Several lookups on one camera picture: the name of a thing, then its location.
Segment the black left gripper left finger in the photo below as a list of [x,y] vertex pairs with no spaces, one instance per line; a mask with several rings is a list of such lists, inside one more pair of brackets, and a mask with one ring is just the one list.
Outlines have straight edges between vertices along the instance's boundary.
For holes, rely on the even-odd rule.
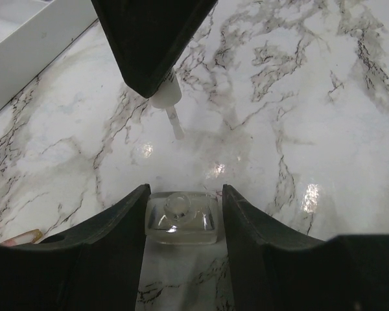
[[0,246],[0,310],[133,310],[149,185],[39,244]]

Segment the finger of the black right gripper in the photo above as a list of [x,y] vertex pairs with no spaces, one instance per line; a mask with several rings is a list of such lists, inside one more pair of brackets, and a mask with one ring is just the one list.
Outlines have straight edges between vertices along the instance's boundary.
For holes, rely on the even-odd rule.
[[92,4],[125,84],[150,98],[216,0],[93,0]]

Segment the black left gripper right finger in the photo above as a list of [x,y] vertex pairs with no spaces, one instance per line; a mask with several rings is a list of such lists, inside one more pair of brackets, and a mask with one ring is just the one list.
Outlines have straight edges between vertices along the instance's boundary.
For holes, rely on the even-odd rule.
[[389,235],[299,233],[222,189],[237,310],[389,310]]

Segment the clear polish bottle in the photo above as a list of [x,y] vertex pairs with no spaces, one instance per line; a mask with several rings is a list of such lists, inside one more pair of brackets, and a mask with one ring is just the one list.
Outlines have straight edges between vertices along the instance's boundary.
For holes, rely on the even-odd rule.
[[214,244],[218,240],[218,199],[207,192],[151,194],[145,234],[160,244]]

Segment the white polish cap with brush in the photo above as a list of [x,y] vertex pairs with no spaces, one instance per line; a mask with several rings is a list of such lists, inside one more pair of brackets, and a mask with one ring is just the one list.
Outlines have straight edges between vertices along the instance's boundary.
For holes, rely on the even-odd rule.
[[182,99],[182,92],[174,69],[171,69],[162,80],[156,93],[149,101],[156,109],[164,109],[172,126],[176,139],[183,139],[184,133],[180,125],[175,105]]

